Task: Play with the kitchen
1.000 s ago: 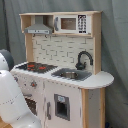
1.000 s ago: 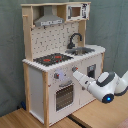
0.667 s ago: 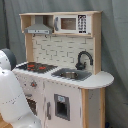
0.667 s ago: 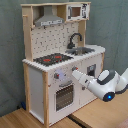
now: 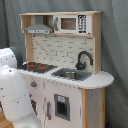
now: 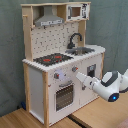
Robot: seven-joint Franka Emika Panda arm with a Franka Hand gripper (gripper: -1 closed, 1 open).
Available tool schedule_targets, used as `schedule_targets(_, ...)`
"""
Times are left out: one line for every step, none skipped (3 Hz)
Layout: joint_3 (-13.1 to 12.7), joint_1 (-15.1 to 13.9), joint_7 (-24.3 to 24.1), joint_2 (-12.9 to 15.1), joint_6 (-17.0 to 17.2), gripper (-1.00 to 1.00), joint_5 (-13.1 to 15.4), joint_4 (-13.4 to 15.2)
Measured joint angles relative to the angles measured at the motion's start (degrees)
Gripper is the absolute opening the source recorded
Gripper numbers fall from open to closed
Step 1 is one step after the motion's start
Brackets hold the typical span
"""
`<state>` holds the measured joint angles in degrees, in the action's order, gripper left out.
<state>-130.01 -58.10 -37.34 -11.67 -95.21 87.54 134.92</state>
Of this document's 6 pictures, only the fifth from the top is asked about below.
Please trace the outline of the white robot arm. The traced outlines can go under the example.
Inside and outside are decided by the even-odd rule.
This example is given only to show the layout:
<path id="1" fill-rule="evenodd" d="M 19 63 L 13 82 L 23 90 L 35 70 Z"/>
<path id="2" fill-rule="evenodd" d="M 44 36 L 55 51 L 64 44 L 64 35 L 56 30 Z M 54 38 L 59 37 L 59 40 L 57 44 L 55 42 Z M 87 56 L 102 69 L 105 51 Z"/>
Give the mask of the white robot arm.
<path id="1" fill-rule="evenodd" d="M 0 49 L 0 102 L 5 117 L 14 128 L 41 128 L 31 105 L 25 82 L 18 71 L 23 64 L 15 47 Z"/>

